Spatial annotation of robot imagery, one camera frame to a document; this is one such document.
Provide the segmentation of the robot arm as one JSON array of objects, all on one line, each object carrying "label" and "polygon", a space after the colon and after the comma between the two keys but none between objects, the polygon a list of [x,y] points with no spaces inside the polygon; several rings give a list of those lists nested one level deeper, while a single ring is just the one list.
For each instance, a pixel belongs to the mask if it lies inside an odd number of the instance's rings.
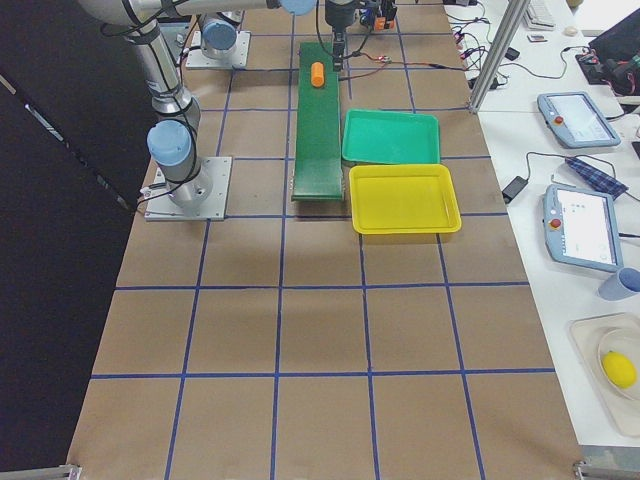
[{"label": "robot arm", "polygon": [[230,57],[238,30],[222,15],[251,9],[283,8],[293,15],[311,11],[312,1],[81,1],[102,22],[105,36],[124,38],[144,72],[158,123],[147,134],[147,146],[158,165],[161,183],[142,191],[149,220],[219,220],[224,216],[231,159],[197,153],[201,110],[184,85],[158,19],[195,15],[201,49],[215,60]]},{"label": "robot arm", "polygon": [[[323,50],[334,60],[349,58],[345,54],[346,31],[356,19],[367,29],[365,39],[352,56],[357,56],[373,31],[391,29],[395,25],[397,6],[395,1],[326,1],[325,22],[332,29],[332,50],[324,45],[319,31],[319,2],[278,1],[278,4],[293,15],[306,15],[315,7],[316,36]],[[221,12],[214,16],[201,17],[198,26],[201,34],[201,49],[211,52],[226,52],[235,46],[239,23]]]}]

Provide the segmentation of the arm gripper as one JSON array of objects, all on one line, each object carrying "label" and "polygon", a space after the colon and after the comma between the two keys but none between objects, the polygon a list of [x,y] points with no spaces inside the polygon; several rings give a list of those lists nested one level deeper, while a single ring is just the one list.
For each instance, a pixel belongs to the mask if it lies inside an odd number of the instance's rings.
[{"label": "arm gripper", "polygon": [[356,0],[326,0],[325,22],[334,31],[344,31],[355,22]]}]

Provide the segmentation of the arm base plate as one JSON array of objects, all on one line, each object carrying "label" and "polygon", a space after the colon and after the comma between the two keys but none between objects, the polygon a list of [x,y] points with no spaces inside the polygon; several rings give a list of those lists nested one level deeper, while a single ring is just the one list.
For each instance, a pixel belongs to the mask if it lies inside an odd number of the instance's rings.
[{"label": "arm base plate", "polygon": [[251,33],[240,31],[235,44],[228,50],[201,49],[201,32],[196,31],[191,40],[186,68],[191,70],[245,69],[248,60]]},{"label": "arm base plate", "polygon": [[173,191],[164,173],[156,169],[154,182],[141,190],[146,221],[223,221],[227,209],[232,158],[199,157],[195,179]]}]

